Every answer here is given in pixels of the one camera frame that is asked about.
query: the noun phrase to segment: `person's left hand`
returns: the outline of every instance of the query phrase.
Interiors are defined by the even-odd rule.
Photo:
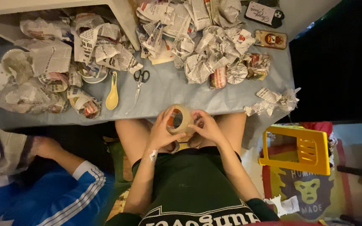
[[[174,107],[172,107],[168,112],[162,111],[158,115],[157,121],[154,123],[150,131],[150,139],[147,145],[147,149],[158,150],[159,148],[164,147],[171,142],[187,135],[186,133],[171,135],[167,131],[167,121],[170,119],[173,110]]]

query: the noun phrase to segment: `person's right hand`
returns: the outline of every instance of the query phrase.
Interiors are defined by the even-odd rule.
[[[199,133],[204,138],[213,141],[214,143],[218,144],[220,141],[225,139],[225,136],[220,131],[219,126],[217,125],[216,121],[212,116],[210,116],[206,111],[204,110],[194,110],[192,111],[192,116],[194,120],[198,119],[198,121],[195,123],[196,125],[200,125],[203,123],[203,127],[199,127],[196,125],[188,125],[189,128],[192,128],[194,131]]]

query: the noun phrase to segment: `cartoon phone case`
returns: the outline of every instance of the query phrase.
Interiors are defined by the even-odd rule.
[[[282,25],[284,13],[259,3],[250,2],[245,18],[272,28],[278,28]]]
[[[254,45],[273,49],[285,49],[287,47],[287,34],[256,30]]]

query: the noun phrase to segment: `hand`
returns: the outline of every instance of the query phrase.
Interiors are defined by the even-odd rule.
[[[192,128],[194,131],[199,133],[204,138],[213,141],[214,143],[218,144],[220,141],[225,139],[225,136],[220,131],[219,126],[217,125],[214,118],[211,117],[206,111],[204,110],[194,110],[192,111],[192,116],[194,120],[198,119],[195,122],[195,125],[191,124],[188,125],[189,128]]]
[[[147,145],[148,149],[158,150],[159,148],[187,135],[185,133],[171,135],[167,131],[167,121],[173,113],[173,110],[174,107],[172,107],[168,112],[165,113],[162,111],[158,115],[157,121],[154,123],[150,131],[150,139]]]
[[[61,145],[52,138],[35,136],[31,152],[43,158],[54,159],[57,151],[62,151]]]

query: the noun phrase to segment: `dark background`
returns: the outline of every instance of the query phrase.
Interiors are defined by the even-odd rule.
[[[342,0],[290,42],[292,122],[362,122],[362,0]],[[284,117],[279,122],[290,122]]]

